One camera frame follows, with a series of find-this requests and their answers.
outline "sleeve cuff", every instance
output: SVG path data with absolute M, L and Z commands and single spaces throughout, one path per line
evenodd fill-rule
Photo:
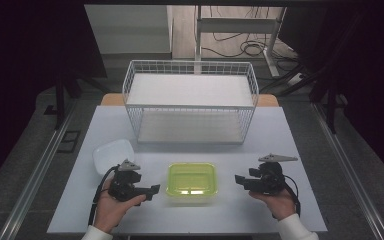
M 83 236 L 82 240 L 112 240 L 112 238 L 112 235 L 89 225 L 87 232 Z
M 298 214 L 293 214 L 278 223 L 279 234 L 283 240 L 302 239 L 315 240 L 319 239 L 316 233 L 310 232 L 305 228 L 299 219 Z

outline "person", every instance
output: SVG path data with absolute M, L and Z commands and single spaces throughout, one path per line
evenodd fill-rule
M 103 191 L 96 208 L 93 226 L 89 226 L 82 240 L 111 240 L 111 230 L 117 226 L 127 211 L 145 201 L 146 196 L 140 195 L 126 202 L 119 202 L 108 194 L 110 180 L 104 184 Z M 266 203 L 273 216 L 279 221 L 278 230 L 282 240 L 317 240 L 318 235 L 308 231 L 295 212 L 295 204 L 285 189 L 277 195 L 264 195 L 249 192 L 255 199 Z

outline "wire rack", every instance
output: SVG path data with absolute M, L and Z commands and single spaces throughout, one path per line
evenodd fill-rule
M 246 62 L 135 60 L 123 97 L 138 142 L 241 144 L 258 85 Z

